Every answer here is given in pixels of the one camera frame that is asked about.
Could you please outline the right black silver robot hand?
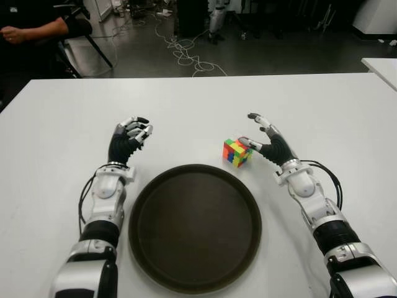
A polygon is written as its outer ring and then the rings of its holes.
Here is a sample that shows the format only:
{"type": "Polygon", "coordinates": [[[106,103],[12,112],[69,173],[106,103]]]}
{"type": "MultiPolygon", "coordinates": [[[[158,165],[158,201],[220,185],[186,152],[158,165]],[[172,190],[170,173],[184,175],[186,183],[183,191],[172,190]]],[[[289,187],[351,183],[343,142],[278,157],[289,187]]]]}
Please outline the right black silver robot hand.
{"type": "Polygon", "coordinates": [[[273,162],[279,167],[292,161],[299,162],[298,157],[290,148],[280,131],[264,116],[251,112],[248,114],[248,118],[260,125],[259,130],[268,136],[270,143],[263,144],[248,137],[239,137],[238,140],[240,143],[245,147],[257,151],[265,159],[273,162]]]}

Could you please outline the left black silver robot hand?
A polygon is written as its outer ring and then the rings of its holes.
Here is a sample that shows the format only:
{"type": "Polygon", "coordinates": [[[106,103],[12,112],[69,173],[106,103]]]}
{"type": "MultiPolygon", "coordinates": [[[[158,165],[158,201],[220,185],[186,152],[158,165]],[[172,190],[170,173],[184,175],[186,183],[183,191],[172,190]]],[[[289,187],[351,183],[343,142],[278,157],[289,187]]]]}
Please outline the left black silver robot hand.
{"type": "Polygon", "coordinates": [[[152,133],[153,126],[143,117],[132,116],[121,121],[110,139],[108,162],[126,166],[132,154],[143,148],[152,133]]]}

